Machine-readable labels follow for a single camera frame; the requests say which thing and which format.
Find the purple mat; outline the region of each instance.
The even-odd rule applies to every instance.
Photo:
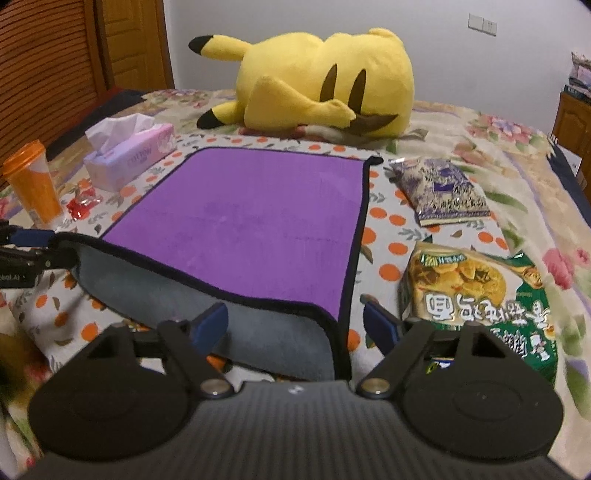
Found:
[[[316,304],[348,328],[368,171],[340,157],[207,148],[103,238],[230,293]]]

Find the orange cup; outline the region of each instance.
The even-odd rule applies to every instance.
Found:
[[[26,144],[2,165],[2,175],[38,228],[56,228],[63,209],[53,186],[45,147],[39,140]]]

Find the orange cup lid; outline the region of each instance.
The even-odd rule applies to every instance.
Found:
[[[9,177],[23,168],[27,168],[44,152],[45,147],[39,140],[29,142],[18,151],[14,152],[2,164],[2,175],[4,177]]]

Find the stuffed animal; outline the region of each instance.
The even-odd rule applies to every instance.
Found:
[[[413,68],[402,41],[384,28],[336,33],[326,41],[287,33],[251,45],[224,35],[196,37],[195,53],[241,61],[236,100],[217,105],[199,128],[244,123],[261,131],[325,125],[357,135],[393,137],[408,126]]]

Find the pink tissue box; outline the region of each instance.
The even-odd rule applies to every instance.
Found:
[[[156,124],[133,134],[102,154],[92,152],[84,158],[92,184],[107,192],[118,192],[130,181],[174,151],[172,124]]]

